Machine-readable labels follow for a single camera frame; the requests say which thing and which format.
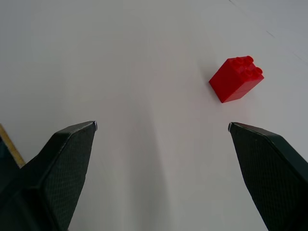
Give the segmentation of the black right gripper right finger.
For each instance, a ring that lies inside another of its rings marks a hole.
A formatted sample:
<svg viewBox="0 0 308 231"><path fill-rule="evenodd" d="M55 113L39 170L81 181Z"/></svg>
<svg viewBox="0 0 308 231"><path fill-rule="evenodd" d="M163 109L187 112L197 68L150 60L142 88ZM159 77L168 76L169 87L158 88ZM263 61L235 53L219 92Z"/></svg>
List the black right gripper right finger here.
<svg viewBox="0 0 308 231"><path fill-rule="evenodd" d="M280 135L230 122L241 173L269 231L308 231L308 162Z"/></svg>

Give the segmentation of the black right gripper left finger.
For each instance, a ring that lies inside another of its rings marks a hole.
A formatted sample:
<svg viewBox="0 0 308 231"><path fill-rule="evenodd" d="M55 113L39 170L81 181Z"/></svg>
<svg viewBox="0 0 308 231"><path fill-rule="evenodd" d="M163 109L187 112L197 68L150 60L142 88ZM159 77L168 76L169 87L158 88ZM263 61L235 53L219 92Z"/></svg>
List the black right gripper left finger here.
<svg viewBox="0 0 308 231"><path fill-rule="evenodd" d="M68 126L22 165L0 135L0 231L68 231L97 123Z"/></svg>

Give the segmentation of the red toy brick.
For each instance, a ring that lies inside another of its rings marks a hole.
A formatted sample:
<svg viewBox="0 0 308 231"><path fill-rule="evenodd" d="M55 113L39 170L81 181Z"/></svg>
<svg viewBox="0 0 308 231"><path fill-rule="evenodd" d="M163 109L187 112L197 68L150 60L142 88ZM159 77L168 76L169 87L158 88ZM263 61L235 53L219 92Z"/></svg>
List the red toy brick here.
<svg viewBox="0 0 308 231"><path fill-rule="evenodd" d="M221 103L245 96L264 79L261 68L255 66L251 56L227 59L209 80Z"/></svg>

